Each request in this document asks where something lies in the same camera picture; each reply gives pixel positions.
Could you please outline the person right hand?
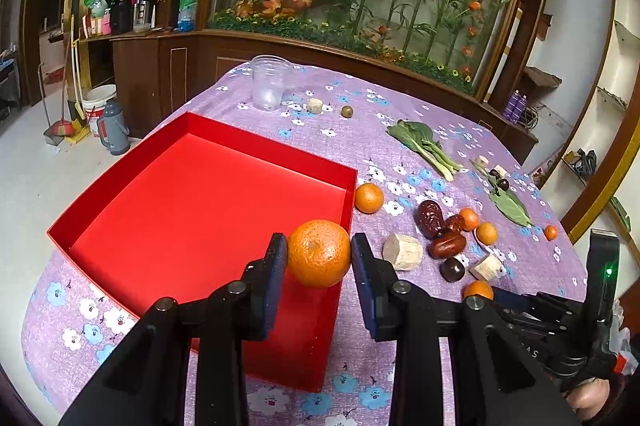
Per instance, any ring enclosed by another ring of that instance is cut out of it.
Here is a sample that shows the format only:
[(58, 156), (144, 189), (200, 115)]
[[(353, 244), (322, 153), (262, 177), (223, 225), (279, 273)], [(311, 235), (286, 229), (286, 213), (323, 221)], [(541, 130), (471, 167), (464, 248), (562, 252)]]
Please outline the person right hand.
[(605, 406), (610, 396), (610, 382), (602, 378), (590, 378), (565, 395), (567, 404), (581, 422), (591, 420)]

